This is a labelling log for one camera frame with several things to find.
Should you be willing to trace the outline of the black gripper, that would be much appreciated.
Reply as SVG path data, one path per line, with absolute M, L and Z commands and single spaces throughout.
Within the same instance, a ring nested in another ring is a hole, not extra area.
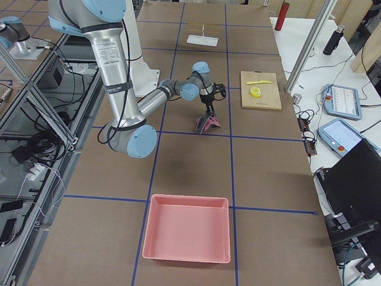
M 205 104 L 207 110 L 205 112 L 205 115 L 207 117 L 214 117 L 214 107 L 213 107 L 213 101 L 215 100 L 214 93 L 209 94 L 200 94 L 199 95 L 201 102 Z

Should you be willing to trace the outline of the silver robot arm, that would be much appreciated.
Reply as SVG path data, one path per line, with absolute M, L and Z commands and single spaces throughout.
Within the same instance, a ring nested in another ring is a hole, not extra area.
M 164 80 L 138 101 L 133 85 L 140 74 L 130 68 L 130 52 L 140 44 L 132 2 L 49 1 L 48 9 L 54 30 L 90 41 L 114 114 L 114 120 L 100 131 L 100 144 L 115 152 L 133 158 L 150 155 L 157 144 L 157 132 L 146 118 L 173 96 L 187 101 L 200 98 L 210 109 L 198 121 L 202 129 L 213 116 L 215 94 L 226 94 L 224 86 L 212 82 L 208 64 L 200 61 L 193 65 L 187 79 Z
M 37 60 L 44 49 L 16 16 L 1 18 L 1 45 L 16 60 Z

